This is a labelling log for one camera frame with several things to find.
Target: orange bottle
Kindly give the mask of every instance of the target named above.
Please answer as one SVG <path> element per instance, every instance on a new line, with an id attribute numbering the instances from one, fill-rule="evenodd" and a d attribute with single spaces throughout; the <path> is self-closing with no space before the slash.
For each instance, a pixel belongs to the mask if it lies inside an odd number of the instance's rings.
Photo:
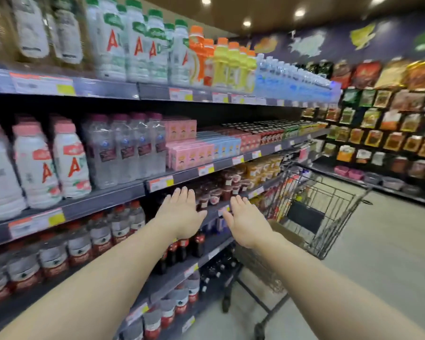
<path id="1" fill-rule="evenodd" d="M 193 25 L 190 28 L 189 48 L 193 51 L 193 64 L 190 68 L 190 84 L 203 86 L 205 76 L 205 37 L 201 26 Z"/>
<path id="2" fill-rule="evenodd" d="M 214 79 L 214 40 L 205 39 L 205 77 L 204 85 L 211 87 Z"/>

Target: bare forearm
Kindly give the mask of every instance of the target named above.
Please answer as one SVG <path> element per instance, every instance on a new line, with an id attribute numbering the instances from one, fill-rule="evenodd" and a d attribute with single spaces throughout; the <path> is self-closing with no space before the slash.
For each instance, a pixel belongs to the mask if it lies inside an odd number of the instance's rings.
<path id="1" fill-rule="evenodd" d="M 110 340 L 173 239 L 149 222 L 33 304 L 0 340 Z"/>
<path id="2" fill-rule="evenodd" d="M 257 251 L 320 340 L 425 340 L 425 332 L 378 297 L 324 266 L 278 233 Z"/>

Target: person's right hand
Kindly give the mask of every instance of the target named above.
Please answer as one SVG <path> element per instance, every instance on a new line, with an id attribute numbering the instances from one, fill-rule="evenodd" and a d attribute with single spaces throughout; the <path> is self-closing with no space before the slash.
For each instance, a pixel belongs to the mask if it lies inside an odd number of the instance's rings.
<path id="1" fill-rule="evenodd" d="M 240 196 L 230 200 L 233 215 L 223 212 L 235 240 L 243 247 L 255 249 L 258 241 L 272 233 L 272 228 L 258 208 Z"/>

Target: shopping cart wheel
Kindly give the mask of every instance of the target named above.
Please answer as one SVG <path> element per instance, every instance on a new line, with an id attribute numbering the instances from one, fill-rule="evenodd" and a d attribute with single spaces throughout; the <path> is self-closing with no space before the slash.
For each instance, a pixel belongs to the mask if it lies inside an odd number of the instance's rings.
<path id="1" fill-rule="evenodd" d="M 229 296 L 223 297 L 223 300 L 222 300 L 222 311 L 225 314 L 227 314 L 227 312 L 230 310 L 230 303 L 231 303 L 231 298 Z"/>
<path id="2" fill-rule="evenodd" d="M 257 323 L 253 329 L 253 336 L 255 340 L 265 340 L 265 326 Z"/>

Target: floor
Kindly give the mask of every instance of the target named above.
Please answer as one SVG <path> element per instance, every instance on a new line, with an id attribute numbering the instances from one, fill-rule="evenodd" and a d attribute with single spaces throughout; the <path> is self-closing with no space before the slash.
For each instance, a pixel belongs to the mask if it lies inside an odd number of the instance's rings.
<path id="1" fill-rule="evenodd" d="M 333 179 L 323 178 L 323 182 L 352 194 L 363 192 Z M 425 329 L 425 208 L 376 192 L 366 199 L 373 205 L 361 204 L 357 208 L 323 262 Z M 241 278 L 267 305 L 280 299 L 250 271 L 244 270 Z M 223 314 L 221 302 L 216 302 L 198 317 L 183 340 L 251 340 L 255 323 L 265 315 L 236 284 L 229 313 Z M 268 323 L 266 339 L 316 337 L 289 301 Z"/>

